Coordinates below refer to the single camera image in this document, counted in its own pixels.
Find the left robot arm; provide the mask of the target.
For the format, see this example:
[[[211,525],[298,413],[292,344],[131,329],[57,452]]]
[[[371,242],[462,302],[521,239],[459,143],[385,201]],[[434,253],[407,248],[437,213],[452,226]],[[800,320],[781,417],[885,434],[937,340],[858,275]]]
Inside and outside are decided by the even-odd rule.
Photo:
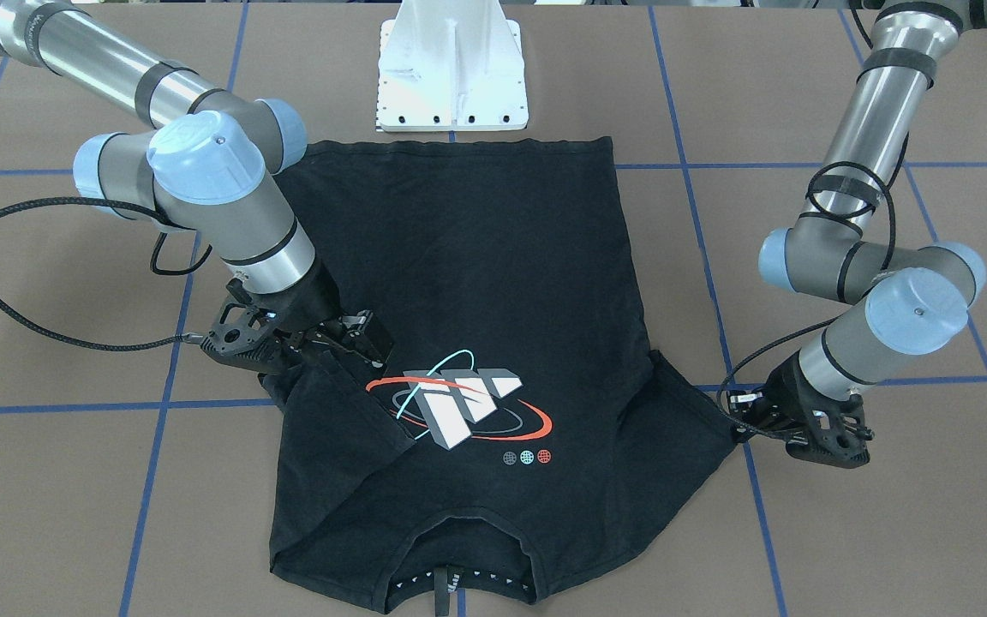
[[[767,436],[841,456],[872,433],[862,395],[965,328],[987,281],[963,243],[902,249],[890,183],[937,66],[987,1],[881,1],[845,116],[791,227],[757,255],[768,284],[846,305],[751,393],[718,394],[737,442]]]

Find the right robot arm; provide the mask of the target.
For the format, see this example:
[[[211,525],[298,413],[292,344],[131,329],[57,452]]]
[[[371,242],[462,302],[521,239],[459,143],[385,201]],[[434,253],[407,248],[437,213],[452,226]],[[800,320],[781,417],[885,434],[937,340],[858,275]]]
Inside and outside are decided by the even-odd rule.
[[[247,101],[148,50],[69,1],[0,1],[0,57],[62,75],[147,124],[99,135],[72,164],[75,203],[165,237],[192,231],[230,269],[227,297],[204,333],[182,333],[211,359],[282,374],[325,346],[383,367],[392,339],[369,311],[349,313],[274,177],[304,157],[299,114]]]

